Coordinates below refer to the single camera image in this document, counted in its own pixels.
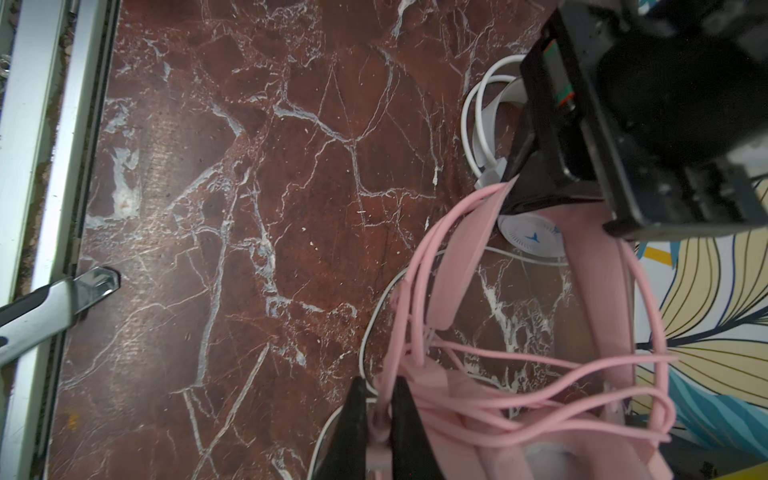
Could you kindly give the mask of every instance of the pink cable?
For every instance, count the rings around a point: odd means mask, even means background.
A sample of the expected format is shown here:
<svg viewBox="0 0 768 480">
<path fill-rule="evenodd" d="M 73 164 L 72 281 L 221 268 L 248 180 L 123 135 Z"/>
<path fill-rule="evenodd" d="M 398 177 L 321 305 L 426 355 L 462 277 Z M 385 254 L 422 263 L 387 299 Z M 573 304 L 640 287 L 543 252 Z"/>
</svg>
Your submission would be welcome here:
<svg viewBox="0 0 768 480">
<path fill-rule="evenodd" d="M 419 406 L 422 421 L 435 430 L 453 437 L 462 442 L 484 447 L 505 447 L 526 442 L 546 432 L 558 432 L 562 430 L 580 429 L 622 435 L 633 439 L 643 439 L 656 445 L 658 442 L 669 440 L 667 433 L 675 422 L 674 404 L 667 395 L 669 386 L 668 363 L 675 360 L 674 356 L 665 355 L 667 344 L 664 336 L 664 325 L 660 312 L 656 305 L 656 299 L 650 289 L 648 279 L 642 270 L 634 252 L 624 242 L 621 243 L 622 254 L 629 269 L 637 282 L 638 289 L 643 297 L 644 305 L 648 313 L 650 330 L 652 332 L 652 344 L 654 354 L 647 356 L 629 355 L 598 359 L 581 365 L 575 362 L 567 362 L 543 356 L 524 353 L 495 352 L 465 346 L 459 343 L 447 342 L 437 336 L 424 336 L 424 309 L 427 297 L 427 286 L 432 272 L 437 250 L 454 222 L 482 204 L 485 199 L 497 191 L 505 188 L 507 184 L 496 184 L 483 188 L 470 194 L 461 200 L 448 214 L 439 220 L 425 235 L 422 242 L 416 248 L 411 259 L 406 276 L 398 285 L 399 299 L 395 320 L 392 325 L 392 336 L 389 339 L 389 348 L 384 358 L 384 368 L 379 381 L 379 398 L 376 403 L 376 414 L 373 425 L 378 429 L 387 429 L 389 419 L 387 408 L 392 399 L 398 364 L 406 352 L 406 330 L 408 321 L 411 323 L 412 343 L 408 345 L 411 356 L 417 365 L 423 366 L 425 362 L 425 347 L 437 346 L 443 348 L 450 360 L 456 366 L 466 372 L 466 369 L 454 351 L 470 353 L 477 356 L 485 356 L 496 359 L 522 360 L 526 362 L 542 362 L 553 366 L 571 369 L 560 379 L 543 389 L 527 394 L 508 394 L 493 390 L 494 398 L 452 398 L 446 397 L 444 390 L 435 390 L 427 386 L 411 382 L 410 388 L 414 400 Z M 634 365 L 638 363 L 653 362 L 656 366 L 656 381 L 653 387 L 634 386 L 625 389 L 605 392 L 598 395 L 579 399 L 567 405 L 551 400 L 573 382 L 580 378 L 602 369 L 615 366 Z M 639 395 L 649 395 L 653 400 L 653 408 L 648 422 L 648 429 L 638 429 L 624 425 L 616 425 L 597 420 L 574 418 L 576 415 L 588 412 L 591 409 L 620 402 L 623 399 Z M 520 422 L 508 420 L 487 409 L 509 409 L 527 406 L 539 408 L 542 406 L 554 407 L 552 412 L 539 419 L 536 423 L 522 425 Z M 500 435 L 488 435 L 466 429 L 460 425 L 447 422 L 429 411 L 454 412 L 469 418 L 476 419 L 488 425 L 498 427 L 507 433 Z"/>
</svg>

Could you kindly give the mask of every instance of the black device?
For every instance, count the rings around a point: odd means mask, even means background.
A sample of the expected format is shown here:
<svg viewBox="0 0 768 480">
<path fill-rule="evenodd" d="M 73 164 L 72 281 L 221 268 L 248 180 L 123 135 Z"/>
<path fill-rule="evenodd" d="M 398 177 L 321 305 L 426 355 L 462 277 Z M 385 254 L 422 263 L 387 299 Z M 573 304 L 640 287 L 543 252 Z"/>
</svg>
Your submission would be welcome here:
<svg viewBox="0 0 768 480">
<path fill-rule="evenodd" d="M 644 17 L 565 3 L 521 73 L 528 103 L 503 177 L 521 181 L 503 214 L 605 200 L 605 230 L 630 240 L 768 223 L 726 157 L 768 133 L 767 0 L 664 0 Z"/>
</svg>

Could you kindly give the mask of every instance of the pink headset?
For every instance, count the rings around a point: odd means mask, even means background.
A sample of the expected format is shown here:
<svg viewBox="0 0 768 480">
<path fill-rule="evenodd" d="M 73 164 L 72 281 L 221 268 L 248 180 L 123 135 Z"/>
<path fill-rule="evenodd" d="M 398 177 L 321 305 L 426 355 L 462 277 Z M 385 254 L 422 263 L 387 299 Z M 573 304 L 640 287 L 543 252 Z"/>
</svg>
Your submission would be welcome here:
<svg viewBox="0 0 768 480">
<path fill-rule="evenodd" d="M 610 219 L 604 204 L 576 204 L 538 211 L 562 232 L 574 284 L 588 315 L 600 359 L 584 365 L 522 353 L 496 352 L 440 339 L 451 327 L 458 306 L 478 266 L 504 199 L 515 183 L 495 184 L 460 201 L 426 234 L 396 291 L 396 315 L 383 371 L 376 378 L 379 397 L 371 425 L 373 441 L 389 430 L 388 407 L 397 375 L 405 376 L 419 409 L 435 457 L 446 478 L 501 479 L 591 478 L 667 480 L 669 468 L 658 453 L 675 423 L 667 395 L 668 364 L 664 328 L 657 301 L 632 249 L 609 237 L 602 224 Z M 437 269 L 429 308 L 427 287 L 435 255 L 451 235 Z M 653 355 L 635 355 L 631 335 L 632 279 L 637 282 L 650 320 Z M 410 325 L 412 342 L 406 344 Z M 430 359 L 429 347 L 442 349 L 457 370 Z M 481 386 L 466 375 L 455 352 L 496 359 L 542 362 L 570 369 L 559 380 L 531 393 L 512 394 Z M 655 364 L 653 386 L 634 385 L 634 365 Z M 610 388 L 563 405 L 552 397 L 576 380 L 602 371 Z M 623 404 L 650 396 L 647 428 L 624 425 Z M 502 409 L 527 407 L 507 419 Z M 588 413 L 603 407 L 598 418 Z M 566 477 L 548 476 L 554 464 Z"/>
</svg>

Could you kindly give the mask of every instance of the brown marble tabletop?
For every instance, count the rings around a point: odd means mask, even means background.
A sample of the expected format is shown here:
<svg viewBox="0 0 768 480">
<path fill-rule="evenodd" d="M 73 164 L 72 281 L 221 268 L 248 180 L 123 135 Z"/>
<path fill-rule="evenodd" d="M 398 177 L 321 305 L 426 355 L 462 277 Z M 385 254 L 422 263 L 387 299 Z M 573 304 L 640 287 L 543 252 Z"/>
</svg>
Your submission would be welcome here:
<svg viewBox="0 0 768 480">
<path fill-rule="evenodd" d="M 81 248 L 123 286 L 68 334 L 49 478 L 305 478 L 379 295 L 472 191 L 466 92 L 547 13 L 123 0 Z M 486 255 L 459 316 L 462 341 L 591 358 L 565 267 Z"/>
</svg>

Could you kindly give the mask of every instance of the white plastic disc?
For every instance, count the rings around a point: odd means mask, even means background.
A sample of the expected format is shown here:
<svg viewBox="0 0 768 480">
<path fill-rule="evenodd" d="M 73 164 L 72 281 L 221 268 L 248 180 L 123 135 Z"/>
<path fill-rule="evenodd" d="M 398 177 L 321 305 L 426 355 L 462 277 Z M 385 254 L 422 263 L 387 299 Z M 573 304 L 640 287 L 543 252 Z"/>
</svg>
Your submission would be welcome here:
<svg viewBox="0 0 768 480">
<path fill-rule="evenodd" d="M 539 215 L 499 215 L 496 223 L 504 238 L 526 253 L 537 257 L 565 257 L 562 233 Z"/>
</svg>

